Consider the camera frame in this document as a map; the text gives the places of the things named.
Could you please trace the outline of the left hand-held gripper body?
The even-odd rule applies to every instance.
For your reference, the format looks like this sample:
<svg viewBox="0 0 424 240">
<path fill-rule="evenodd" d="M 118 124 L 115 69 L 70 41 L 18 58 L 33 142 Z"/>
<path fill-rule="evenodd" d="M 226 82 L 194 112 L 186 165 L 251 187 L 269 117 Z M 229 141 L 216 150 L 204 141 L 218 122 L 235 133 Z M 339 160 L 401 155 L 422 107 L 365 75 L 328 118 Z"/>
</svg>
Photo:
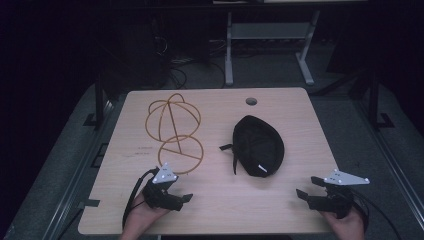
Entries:
<svg viewBox="0 0 424 240">
<path fill-rule="evenodd" d="M 167 163 L 154 170 L 154 176 L 142 190 L 144 200 L 150 208 L 162 208 L 164 202 L 174 201 L 168 189 L 175 183 L 178 176 L 174 174 Z"/>
</svg>

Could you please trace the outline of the black metal post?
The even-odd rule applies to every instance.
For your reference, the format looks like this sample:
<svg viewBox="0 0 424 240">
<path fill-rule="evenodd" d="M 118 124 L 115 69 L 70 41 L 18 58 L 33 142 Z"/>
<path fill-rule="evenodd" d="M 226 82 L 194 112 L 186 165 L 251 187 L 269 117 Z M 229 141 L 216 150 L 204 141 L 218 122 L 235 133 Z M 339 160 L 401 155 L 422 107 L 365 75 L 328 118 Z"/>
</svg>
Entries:
<svg viewBox="0 0 424 240">
<path fill-rule="evenodd" d="M 105 74 L 99 74 L 94 83 L 94 106 L 95 112 L 87 115 L 83 125 L 98 130 L 106 117 L 107 102 L 113 97 L 110 78 Z"/>
<path fill-rule="evenodd" d="M 354 74 L 354 83 L 349 90 L 349 96 L 361 101 L 366 99 L 365 115 L 372 128 L 379 131 L 381 128 L 394 128 L 395 125 L 386 113 L 378 110 L 380 82 L 374 71 L 360 69 Z"/>
</svg>

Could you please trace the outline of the black cap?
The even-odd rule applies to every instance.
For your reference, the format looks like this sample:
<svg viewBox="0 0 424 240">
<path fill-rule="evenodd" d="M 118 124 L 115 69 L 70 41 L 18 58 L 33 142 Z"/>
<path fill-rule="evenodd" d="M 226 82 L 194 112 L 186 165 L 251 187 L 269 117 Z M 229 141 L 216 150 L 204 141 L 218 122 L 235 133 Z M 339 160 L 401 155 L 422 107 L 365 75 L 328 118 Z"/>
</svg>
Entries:
<svg viewBox="0 0 424 240">
<path fill-rule="evenodd" d="M 232 150 L 234 173 L 237 173 L 237 164 L 241 163 L 250 176 L 261 178 L 275 174 L 285 155 L 284 142 L 276 129 L 251 115 L 235 125 L 232 142 L 219 149 Z"/>
</svg>

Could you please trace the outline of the person's left hand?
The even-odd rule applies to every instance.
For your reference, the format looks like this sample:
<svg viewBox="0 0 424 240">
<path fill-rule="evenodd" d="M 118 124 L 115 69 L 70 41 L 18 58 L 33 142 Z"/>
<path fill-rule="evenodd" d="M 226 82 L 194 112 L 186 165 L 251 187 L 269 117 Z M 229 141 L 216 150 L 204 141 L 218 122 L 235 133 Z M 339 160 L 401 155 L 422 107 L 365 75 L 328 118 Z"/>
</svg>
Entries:
<svg viewBox="0 0 424 240">
<path fill-rule="evenodd" d="M 133 201 L 119 240 L 138 240 L 158 219 L 168 213 L 168 209 L 150 208 L 144 203 L 143 194 L 138 194 Z"/>
</svg>

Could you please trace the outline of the person's right hand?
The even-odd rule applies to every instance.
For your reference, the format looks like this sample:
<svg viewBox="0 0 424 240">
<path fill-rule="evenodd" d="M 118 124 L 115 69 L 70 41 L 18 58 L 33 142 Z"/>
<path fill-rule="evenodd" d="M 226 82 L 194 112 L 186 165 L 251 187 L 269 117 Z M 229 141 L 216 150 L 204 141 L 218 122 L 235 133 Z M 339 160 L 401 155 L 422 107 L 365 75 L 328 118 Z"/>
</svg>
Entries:
<svg viewBox="0 0 424 240">
<path fill-rule="evenodd" d="M 320 211 L 339 240 L 365 240 L 365 230 L 362 215 L 351 208 L 348 215 L 338 219 L 335 213 Z"/>
</svg>

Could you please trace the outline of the grey metal stand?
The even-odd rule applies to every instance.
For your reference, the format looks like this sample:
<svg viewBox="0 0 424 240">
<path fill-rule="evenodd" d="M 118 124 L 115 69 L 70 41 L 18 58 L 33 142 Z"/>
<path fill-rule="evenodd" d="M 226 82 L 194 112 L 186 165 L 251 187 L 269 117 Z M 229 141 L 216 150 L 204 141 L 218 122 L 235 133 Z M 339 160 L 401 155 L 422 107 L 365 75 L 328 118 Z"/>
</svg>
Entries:
<svg viewBox="0 0 424 240">
<path fill-rule="evenodd" d="M 283 23 L 235 23 L 231 12 L 227 14 L 226 53 L 225 53 L 225 84 L 232 86 L 232 41 L 233 40 L 303 40 L 303 48 L 295 54 L 298 66 L 307 85 L 315 81 L 306 62 L 306 57 L 312 42 L 320 11 L 315 10 L 308 22 Z"/>
</svg>

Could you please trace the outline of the grey metal rail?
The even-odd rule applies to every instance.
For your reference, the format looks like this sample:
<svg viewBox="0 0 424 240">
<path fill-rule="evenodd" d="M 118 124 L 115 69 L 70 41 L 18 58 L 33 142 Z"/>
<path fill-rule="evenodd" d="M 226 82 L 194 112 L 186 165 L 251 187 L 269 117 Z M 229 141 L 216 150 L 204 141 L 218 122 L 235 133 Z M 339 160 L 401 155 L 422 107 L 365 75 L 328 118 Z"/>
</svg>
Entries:
<svg viewBox="0 0 424 240">
<path fill-rule="evenodd" d="M 78 236 L 77 225 L 84 209 L 77 208 L 89 199 L 95 178 L 111 139 L 123 101 L 108 101 L 103 125 L 95 130 L 84 126 L 94 102 L 78 104 L 53 150 L 53 166 L 48 168 L 48 183 L 59 191 L 52 216 L 42 232 L 42 240 L 67 240 Z"/>
<path fill-rule="evenodd" d="M 419 198 L 417 192 L 411 185 L 407 175 L 397 162 L 393 151 L 389 148 L 389 145 L 382 135 L 380 129 L 375 127 L 368 119 L 367 109 L 364 104 L 358 101 L 354 102 L 354 106 L 358 111 L 358 114 L 365 122 L 368 130 L 370 131 L 374 141 L 376 142 L 380 152 L 384 156 L 388 169 L 396 182 L 398 189 L 400 190 L 403 198 L 407 202 L 414 218 L 418 222 L 420 228 L 424 232 L 424 202 Z"/>
</svg>

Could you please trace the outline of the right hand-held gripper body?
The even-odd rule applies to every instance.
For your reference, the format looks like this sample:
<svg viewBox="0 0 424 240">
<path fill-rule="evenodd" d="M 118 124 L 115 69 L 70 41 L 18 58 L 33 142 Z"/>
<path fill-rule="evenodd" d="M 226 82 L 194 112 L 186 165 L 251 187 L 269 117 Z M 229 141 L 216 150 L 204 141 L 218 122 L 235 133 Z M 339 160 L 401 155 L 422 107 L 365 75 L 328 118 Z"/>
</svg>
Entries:
<svg viewBox="0 0 424 240">
<path fill-rule="evenodd" d="M 368 185 L 370 180 L 334 169 L 323 179 L 327 197 L 331 204 L 335 206 L 333 212 L 338 219 L 346 217 L 351 208 L 355 208 L 364 218 L 368 217 L 368 209 L 358 197 L 355 196 L 351 186 Z"/>
</svg>

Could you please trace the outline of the dark tape strip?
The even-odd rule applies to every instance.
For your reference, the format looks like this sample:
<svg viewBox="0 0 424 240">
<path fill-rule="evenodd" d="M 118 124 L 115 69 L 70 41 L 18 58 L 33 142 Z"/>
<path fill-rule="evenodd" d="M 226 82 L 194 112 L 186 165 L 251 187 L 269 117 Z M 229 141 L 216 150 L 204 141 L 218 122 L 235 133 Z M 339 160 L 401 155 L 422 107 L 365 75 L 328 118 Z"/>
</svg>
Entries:
<svg viewBox="0 0 424 240">
<path fill-rule="evenodd" d="M 100 200 L 87 199 L 78 203 L 77 208 L 84 209 L 85 207 L 98 207 Z"/>
</svg>

